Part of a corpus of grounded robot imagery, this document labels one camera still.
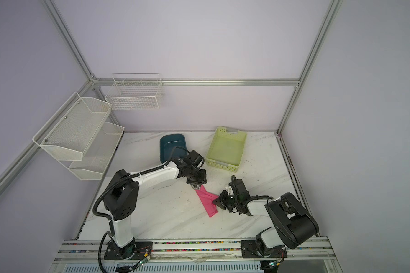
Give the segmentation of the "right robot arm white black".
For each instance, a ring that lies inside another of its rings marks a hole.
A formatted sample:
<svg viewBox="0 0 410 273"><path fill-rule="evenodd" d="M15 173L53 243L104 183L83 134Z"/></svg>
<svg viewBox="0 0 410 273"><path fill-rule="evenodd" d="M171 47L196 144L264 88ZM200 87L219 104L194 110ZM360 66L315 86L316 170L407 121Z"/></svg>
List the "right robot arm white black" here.
<svg viewBox="0 0 410 273"><path fill-rule="evenodd" d="M254 240L241 241L243 258L285 259L288 249L298 248L320 231L314 217L292 193L277 199L268 195L252 196L243 181L235 176L213 204L230 213L269 217L271 227L258 233Z"/></svg>

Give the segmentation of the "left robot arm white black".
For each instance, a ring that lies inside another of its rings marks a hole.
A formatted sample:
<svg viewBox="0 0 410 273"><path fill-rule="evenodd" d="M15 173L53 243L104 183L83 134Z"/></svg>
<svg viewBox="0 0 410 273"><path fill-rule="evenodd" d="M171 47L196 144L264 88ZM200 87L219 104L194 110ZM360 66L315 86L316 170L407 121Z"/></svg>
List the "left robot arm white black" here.
<svg viewBox="0 0 410 273"><path fill-rule="evenodd" d="M139 252L131 223L144 184L185 178L186 184L199 190L207 183L207 173L202 168L204 163L204 157L193 150L187 151L184 157L170 155L167 161L143 171L117 171L92 208L95 216L108 221L110 243L107 250L120 259L131 259Z"/></svg>

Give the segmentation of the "pink paper napkin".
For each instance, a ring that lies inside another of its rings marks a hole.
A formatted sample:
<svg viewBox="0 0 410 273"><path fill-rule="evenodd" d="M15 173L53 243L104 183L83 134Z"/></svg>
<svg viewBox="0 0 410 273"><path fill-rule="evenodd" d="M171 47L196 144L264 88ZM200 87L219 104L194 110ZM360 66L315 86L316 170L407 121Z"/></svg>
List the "pink paper napkin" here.
<svg viewBox="0 0 410 273"><path fill-rule="evenodd" d="M213 203L213 201L217 199L219 196L208 192L205 189L204 185L202 185L199 190L196 190L196 193L202 205L204 206L204 209L208 217L212 218L214 215L216 215L218 210L217 210L217 206Z"/></svg>

